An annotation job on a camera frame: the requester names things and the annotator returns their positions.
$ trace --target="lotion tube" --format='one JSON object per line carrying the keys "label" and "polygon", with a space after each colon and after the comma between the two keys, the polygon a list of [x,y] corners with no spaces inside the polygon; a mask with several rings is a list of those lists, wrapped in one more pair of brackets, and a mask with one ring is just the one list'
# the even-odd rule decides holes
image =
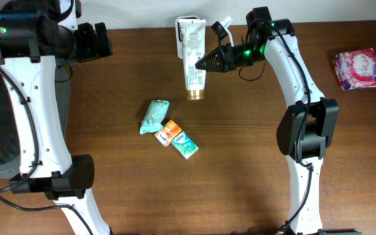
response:
{"label": "lotion tube", "polygon": [[188,100],[204,98],[206,71],[195,68],[195,63],[206,52],[206,21],[179,19],[182,41],[182,61]]}

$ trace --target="wooden tabletop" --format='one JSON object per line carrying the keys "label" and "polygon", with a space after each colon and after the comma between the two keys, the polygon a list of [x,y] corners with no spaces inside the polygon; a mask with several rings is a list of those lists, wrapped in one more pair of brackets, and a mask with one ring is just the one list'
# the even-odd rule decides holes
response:
{"label": "wooden tabletop", "polygon": [[[376,22],[296,23],[313,80],[339,103],[321,173],[325,229],[376,234],[376,89],[343,91],[332,68],[338,52],[373,48]],[[236,43],[246,26],[231,27]],[[187,101],[174,29],[110,31],[114,55],[75,64],[67,145],[95,161],[93,193],[114,234],[273,232],[289,214],[290,185],[275,132],[285,101],[269,63],[255,82],[237,71],[207,73],[206,98]],[[206,51],[217,46],[211,29]],[[262,63],[247,69],[260,74]],[[152,134],[139,134],[153,99],[200,150],[186,161]],[[0,187],[8,180],[0,180]],[[7,197],[49,206],[43,194]],[[0,234],[73,234],[61,211],[26,213],[0,203]]]}

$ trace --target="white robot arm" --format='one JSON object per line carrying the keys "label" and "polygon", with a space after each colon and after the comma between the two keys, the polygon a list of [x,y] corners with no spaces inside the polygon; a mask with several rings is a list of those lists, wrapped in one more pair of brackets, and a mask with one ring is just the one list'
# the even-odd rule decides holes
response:
{"label": "white robot arm", "polygon": [[[305,77],[311,90],[311,102],[319,102],[321,98],[324,98],[324,95],[317,88],[308,73],[298,50],[297,38],[291,35],[284,35],[283,37],[305,72]],[[295,105],[298,101],[307,104],[306,89],[300,71],[295,62],[291,59],[291,56],[289,56],[279,36],[266,42],[264,55],[275,71],[279,85],[281,85],[281,89],[284,93],[287,107]],[[308,187],[309,173],[306,168],[302,167],[300,163],[297,163],[291,156],[287,155],[285,157],[290,172],[290,219],[303,204],[303,199]],[[311,163],[314,167],[310,192],[304,208],[298,213],[296,218],[291,221],[289,226],[295,234],[299,232],[302,234],[314,234],[322,229],[319,213],[319,178],[323,158],[310,157],[303,159],[303,162],[304,164]]]}
{"label": "white robot arm", "polygon": [[0,193],[45,193],[76,234],[112,234],[92,193],[93,160],[69,153],[55,97],[55,70],[112,54],[103,23],[78,25],[79,0],[13,1],[0,11],[0,73],[10,95],[20,142],[20,173]]}
{"label": "white robot arm", "polygon": [[[326,234],[319,213],[319,179],[326,148],[332,142],[337,102],[325,99],[312,80],[288,19],[273,21],[268,8],[260,7],[254,8],[246,20],[248,30],[243,44],[233,46],[230,39],[230,44],[218,46],[200,59],[196,68],[228,72],[265,59],[271,64],[287,105],[277,129],[277,143],[290,172],[289,220],[277,234]],[[216,22],[211,27],[218,40],[230,34],[223,26]],[[315,121],[307,122],[308,115]]]}

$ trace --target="small package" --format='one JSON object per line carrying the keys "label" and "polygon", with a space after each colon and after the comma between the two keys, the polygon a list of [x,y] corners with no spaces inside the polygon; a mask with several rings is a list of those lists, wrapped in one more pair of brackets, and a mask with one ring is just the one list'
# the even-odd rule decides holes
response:
{"label": "small package", "polygon": [[372,48],[337,54],[333,63],[343,90],[376,87],[376,56]]}
{"label": "small package", "polygon": [[168,111],[168,101],[152,101],[149,105],[148,112],[144,116],[142,126],[140,127],[140,134],[155,133],[163,128],[161,122]]}
{"label": "small package", "polygon": [[174,121],[170,120],[162,130],[155,133],[155,136],[163,146],[167,147],[171,143],[172,139],[180,134],[181,131],[181,127],[176,125]]}
{"label": "small package", "polygon": [[172,145],[188,160],[195,152],[198,151],[198,146],[185,134],[181,132],[172,141]]}

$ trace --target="pink tissue package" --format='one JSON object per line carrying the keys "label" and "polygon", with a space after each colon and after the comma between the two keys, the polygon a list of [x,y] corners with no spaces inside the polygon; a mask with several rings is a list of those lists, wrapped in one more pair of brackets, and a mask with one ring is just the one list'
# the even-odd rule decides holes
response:
{"label": "pink tissue package", "polygon": [[376,87],[376,56],[372,48],[337,54],[334,68],[340,86],[345,91]]}

